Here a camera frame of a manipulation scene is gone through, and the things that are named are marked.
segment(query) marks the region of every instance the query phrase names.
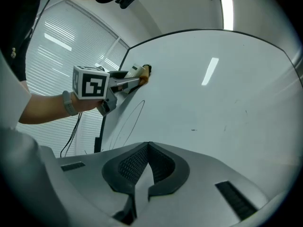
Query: forearm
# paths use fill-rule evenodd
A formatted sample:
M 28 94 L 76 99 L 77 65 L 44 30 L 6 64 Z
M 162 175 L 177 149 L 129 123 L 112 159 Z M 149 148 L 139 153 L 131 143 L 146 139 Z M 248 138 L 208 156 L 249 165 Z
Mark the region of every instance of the forearm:
M 20 123 L 38 124 L 68 117 L 62 95 L 40 96 L 32 94 L 25 110 L 23 111 Z

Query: black slot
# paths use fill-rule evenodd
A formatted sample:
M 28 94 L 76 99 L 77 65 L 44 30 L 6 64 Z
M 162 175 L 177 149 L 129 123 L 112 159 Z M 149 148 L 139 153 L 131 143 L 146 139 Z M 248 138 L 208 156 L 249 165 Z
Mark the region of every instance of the black slot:
M 63 165 L 61 166 L 61 169 L 66 172 L 66 171 L 71 171 L 80 167 L 85 166 L 85 164 L 83 162 L 76 162 L 76 163 L 72 163 L 72 164 L 68 164 L 68 165 Z
M 241 221 L 257 212 L 257 209 L 230 182 L 217 183 L 215 186 Z

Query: black shirt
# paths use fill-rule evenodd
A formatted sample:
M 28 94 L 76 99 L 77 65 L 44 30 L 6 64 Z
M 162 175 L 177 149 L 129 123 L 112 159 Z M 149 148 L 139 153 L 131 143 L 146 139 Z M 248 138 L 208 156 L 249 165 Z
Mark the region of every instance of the black shirt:
M 2 4 L 3 21 L 0 48 L 4 58 L 19 81 L 26 80 L 25 58 L 40 0 L 5 0 Z

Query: smartwatch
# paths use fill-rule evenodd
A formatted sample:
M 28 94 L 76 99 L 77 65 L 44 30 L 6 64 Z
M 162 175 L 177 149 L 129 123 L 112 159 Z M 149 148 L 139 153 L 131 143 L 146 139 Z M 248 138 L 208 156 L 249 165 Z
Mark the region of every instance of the smartwatch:
M 63 96 L 63 103 L 64 103 L 64 107 L 66 109 L 66 111 L 69 113 L 70 116 L 75 116 L 77 115 L 79 112 L 77 112 L 74 108 L 74 106 L 72 105 L 72 101 L 71 101 L 71 93 L 68 91 L 64 91 L 62 93 Z

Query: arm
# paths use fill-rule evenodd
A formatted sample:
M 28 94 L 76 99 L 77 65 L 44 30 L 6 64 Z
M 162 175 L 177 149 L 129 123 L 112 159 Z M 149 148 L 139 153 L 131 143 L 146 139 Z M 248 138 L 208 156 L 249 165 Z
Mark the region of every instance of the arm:
M 26 81 L 21 84 L 28 91 Z M 88 111 L 97 107 L 100 100 L 79 100 L 73 93 L 71 95 L 72 104 L 78 112 Z M 65 110 L 63 96 L 40 96 L 32 94 L 25 110 L 23 111 L 20 123 L 38 124 L 70 116 Z

